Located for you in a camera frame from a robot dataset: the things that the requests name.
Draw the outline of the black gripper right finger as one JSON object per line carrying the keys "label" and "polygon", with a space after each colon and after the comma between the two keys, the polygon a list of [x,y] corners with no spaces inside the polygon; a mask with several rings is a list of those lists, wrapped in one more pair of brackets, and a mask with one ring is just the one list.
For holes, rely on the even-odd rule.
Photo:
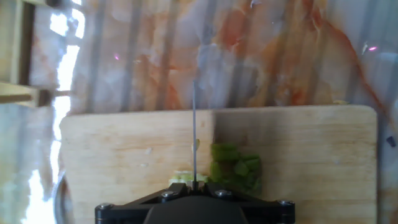
{"label": "black gripper right finger", "polygon": [[238,223],[295,223],[295,203],[291,200],[265,201],[214,182],[205,183],[198,189],[201,196],[232,205],[233,208],[222,205],[221,209],[244,219]]}

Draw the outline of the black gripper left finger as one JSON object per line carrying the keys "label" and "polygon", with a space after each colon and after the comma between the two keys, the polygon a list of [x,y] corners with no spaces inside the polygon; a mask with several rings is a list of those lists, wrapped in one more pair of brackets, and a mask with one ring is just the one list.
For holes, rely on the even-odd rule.
{"label": "black gripper left finger", "polygon": [[124,205],[101,203],[95,207],[95,224],[144,223],[150,209],[155,205],[166,203],[182,197],[191,196],[193,190],[184,183],[174,183],[133,202]]}

